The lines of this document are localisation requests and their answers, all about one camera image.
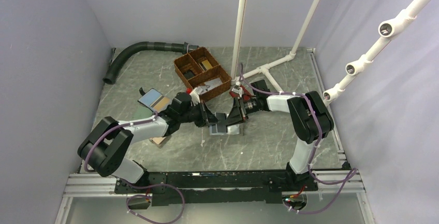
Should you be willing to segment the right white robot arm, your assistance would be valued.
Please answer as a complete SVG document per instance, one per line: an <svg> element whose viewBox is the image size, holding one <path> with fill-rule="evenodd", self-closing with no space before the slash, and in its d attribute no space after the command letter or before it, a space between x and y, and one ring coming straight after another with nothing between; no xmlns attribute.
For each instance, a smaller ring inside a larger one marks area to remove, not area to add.
<svg viewBox="0 0 439 224"><path fill-rule="evenodd" d="M248 101L234 97L232 109L221 123L226 126L240 124L258 111L290 114L298 141L288 162L292 172L285 176L285 183L289 189L298 190L305 184L304 174L309 173L312 167L320 140L334 128L333 118L317 91L305 94L275 93L268 89L265 80L253 82L250 87L254 95Z"/></svg>

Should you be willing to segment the grey credit card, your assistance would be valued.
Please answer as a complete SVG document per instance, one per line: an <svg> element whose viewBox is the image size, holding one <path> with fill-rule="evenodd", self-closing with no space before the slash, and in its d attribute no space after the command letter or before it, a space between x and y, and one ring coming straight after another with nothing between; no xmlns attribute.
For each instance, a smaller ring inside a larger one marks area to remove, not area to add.
<svg viewBox="0 0 439 224"><path fill-rule="evenodd" d="M228 127L225 125L225 121L227 119L227 114L216 112L215 116L218 119L218 123L215 125L216 133L218 135L227 135L228 134Z"/></svg>

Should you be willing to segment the grey leather card holder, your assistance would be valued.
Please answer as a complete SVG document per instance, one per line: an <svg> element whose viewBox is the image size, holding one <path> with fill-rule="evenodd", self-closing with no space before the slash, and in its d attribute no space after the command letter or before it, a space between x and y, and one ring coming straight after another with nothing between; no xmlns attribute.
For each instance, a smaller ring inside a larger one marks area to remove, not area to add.
<svg viewBox="0 0 439 224"><path fill-rule="evenodd" d="M230 136L239 135L243 128L241 124L244 122L240 116L229 117L229 114L215 112L218 123L209 126L209 134L211 136Z"/></svg>

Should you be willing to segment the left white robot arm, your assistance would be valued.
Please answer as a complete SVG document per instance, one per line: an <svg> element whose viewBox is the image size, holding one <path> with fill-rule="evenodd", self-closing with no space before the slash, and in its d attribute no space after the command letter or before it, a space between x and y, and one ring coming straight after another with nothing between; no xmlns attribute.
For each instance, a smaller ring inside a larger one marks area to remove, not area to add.
<svg viewBox="0 0 439 224"><path fill-rule="evenodd" d="M103 118L78 147L77 154L83 159L86 171L95 171L102 177L112 175L126 181L134 192L141 193L150 185L149 172L125 157L131 144L170 136L183 123L204 127L217 122L205 103L193 103L190 94L180 92L151 117L133 121Z"/></svg>

